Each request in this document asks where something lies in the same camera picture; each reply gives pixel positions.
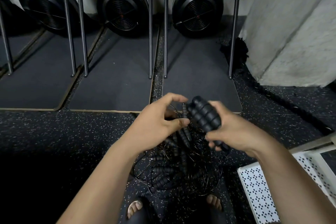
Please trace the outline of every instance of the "gym floor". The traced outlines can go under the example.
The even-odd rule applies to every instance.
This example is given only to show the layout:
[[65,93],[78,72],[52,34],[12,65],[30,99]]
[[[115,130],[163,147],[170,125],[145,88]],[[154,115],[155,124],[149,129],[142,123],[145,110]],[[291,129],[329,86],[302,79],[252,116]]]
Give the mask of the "gym floor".
[[[244,17],[239,18],[242,26]],[[227,44],[230,32],[223,31]],[[152,100],[162,94],[163,31],[157,54]],[[68,109],[78,83],[65,105],[57,112],[1,111],[0,163],[2,166],[2,219],[55,223],[99,163],[107,149],[131,124],[127,113],[72,112]],[[243,107],[242,116],[266,130],[288,149],[321,137],[312,125],[255,92],[239,73],[234,82]],[[333,85],[319,87],[267,87],[336,128],[336,92]],[[335,164],[335,153],[328,159]],[[225,163],[223,178],[214,194],[220,197],[228,223],[255,223],[237,175],[237,168],[254,162],[245,153],[233,150]],[[126,207],[146,187],[128,183],[121,208]],[[149,198],[163,223],[182,222],[188,217],[184,202],[174,202],[167,213],[167,201]]]

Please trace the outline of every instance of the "hand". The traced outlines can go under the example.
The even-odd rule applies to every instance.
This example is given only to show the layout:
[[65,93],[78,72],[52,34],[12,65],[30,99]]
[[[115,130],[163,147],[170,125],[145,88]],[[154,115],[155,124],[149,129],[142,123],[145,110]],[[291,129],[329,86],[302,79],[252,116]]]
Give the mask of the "hand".
[[247,155],[255,158],[256,152],[263,150],[269,142],[275,141],[269,134],[254,124],[234,114],[219,101],[209,101],[215,107],[221,120],[222,126],[206,134],[205,139],[209,146],[215,146],[212,141],[220,140],[227,145],[245,151]]
[[180,118],[165,120],[165,117],[176,117],[176,113],[167,110],[172,101],[187,102],[182,95],[168,93],[161,99],[146,106],[120,140],[124,140],[137,153],[152,149],[169,135],[187,126],[189,119]]

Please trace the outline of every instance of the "concrete pillar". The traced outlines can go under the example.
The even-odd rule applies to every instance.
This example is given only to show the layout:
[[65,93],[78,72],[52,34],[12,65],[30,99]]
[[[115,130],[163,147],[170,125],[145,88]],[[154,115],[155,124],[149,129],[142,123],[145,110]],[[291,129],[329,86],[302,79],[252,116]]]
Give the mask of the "concrete pillar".
[[240,37],[262,85],[326,86],[336,79],[336,0],[255,0]]

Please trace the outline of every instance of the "forearm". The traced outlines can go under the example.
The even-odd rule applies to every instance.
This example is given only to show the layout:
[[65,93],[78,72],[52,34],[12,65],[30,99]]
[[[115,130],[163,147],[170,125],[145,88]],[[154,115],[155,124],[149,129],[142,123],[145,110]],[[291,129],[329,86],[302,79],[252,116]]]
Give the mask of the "forearm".
[[255,155],[282,223],[334,223],[334,206],[279,142],[269,140]]
[[123,138],[116,141],[57,223],[116,223],[136,157]]

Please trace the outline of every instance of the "foot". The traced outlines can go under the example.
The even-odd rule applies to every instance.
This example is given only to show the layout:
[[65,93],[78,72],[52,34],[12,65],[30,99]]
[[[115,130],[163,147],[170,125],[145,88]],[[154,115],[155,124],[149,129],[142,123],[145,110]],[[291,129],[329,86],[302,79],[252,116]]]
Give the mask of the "foot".
[[141,201],[134,201],[132,202],[127,210],[127,218],[130,219],[134,213],[139,211],[142,208],[142,202]]
[[217,198],[214,195],[208,195],[207,196],[207,203],[210,205],[213,205],[214,208],[219,210],[220,212],[222,211],[222,205],[221,205],[221,200]]

